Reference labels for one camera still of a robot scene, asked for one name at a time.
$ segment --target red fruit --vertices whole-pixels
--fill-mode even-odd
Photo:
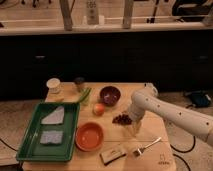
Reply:
[[[96,103],[93,107],[93,113],[97,116],[103,115],[105,111],[105,106],[102,103]]]

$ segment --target green tray rim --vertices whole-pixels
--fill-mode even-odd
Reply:
[[[79,116],[79,111],[80,111],[80,103],[78,102],[40,102],[36,105],[36,107],[34,108],[34,111],[31,115],[31,119],[28,123],[28,126],[25,130],[25,133],[24,133],[24,136],[22,138],[22,141],[20,143],[20,146],[19,146],[19,149],[18,149],[18,152],[16,154],[16,160],[17,161],[33,161],[33,162],[67,162],[67,161],[70,161],[72,159],[72,155],[73,155],[73,151],[74,151],[74,144],[75,144],[75,137],[72,138],[72,142],[71,142],[71,146],[70,146],[70,154],[67,158],[58,158],[58,159],[54,159],[54,158],[46,158],[46,157],[41,157],[41,158],[34,158],[34,157],[20,157],[20,153],[22,151],[22,149],[24,148],[24,142],[27,141],[27,137],[28,137],[28,134],[29,134],[29,130],[32,126],[32,123],[34,121],[34,118],[35,118],[35,114],[38,110],[38,107],[40,105],[51,105],[51,104],[54,104],[54,105],[76,105],[77,108],[76,108],[76,117],[74,117],[74,132],[73,132],[73,135],[75,135],[75,132],[76,132],[76,128],[77,128],[77,124],[78,124],[78,116]]]

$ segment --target wooden table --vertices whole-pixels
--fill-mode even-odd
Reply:
[[[131,104],[131,94],[134,90],[144,87],[142,83],[86,83],[92,88],[89,103],[81,104],[78,125],[87,121],[95,121],[102,125],[104,130],[104,143],[100,150],[83,152],[77,147],[74,149],[72,160],[66,163],[24,162],[23,169],[28,170],[66,170],[66,171],[174,171],[176,164],[170,148],[170,143],[162,118],[146,112],[142,120],[142,126],[136,136],[128,131],[127,127],[112,124],[113,117],[120,114]],[[93,105],[99,99],[100,90],[108,85],[116,86],[121,91],[121,98],[114,107],[107,107],[103,116],[95,116],[92,112]],[[62,83],[60,94],[48,93],[46,102],[61,100],[64,102],[76,101],[79,93],[73,83]],[[162,137],[162,141],[147,149],[140,157],[135,158],[132,151]],[[99,154],[115,145],[123,144],[127,150],[127,156],[122,157],[108,166],[104,166]]]

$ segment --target purple bowl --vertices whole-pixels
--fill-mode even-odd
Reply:
[[[119,89],[113,86],[104,87],[100,92],[101,102],[106,106],[114,106],[121,97]]]

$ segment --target fork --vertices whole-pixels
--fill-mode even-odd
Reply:
[[[134,156],[135,156],[135,157],[138,157],[138,156],[142,155],[143,152],[144,152],[147,148],[149,148],[150,146],[156,144],[156,143],[159,142],[160,140],[161,140],[161,137],[158,137],[155,141],[153,141],[152,143],[146,145],[145,147],[138,148],[137,150],[133,151]]]

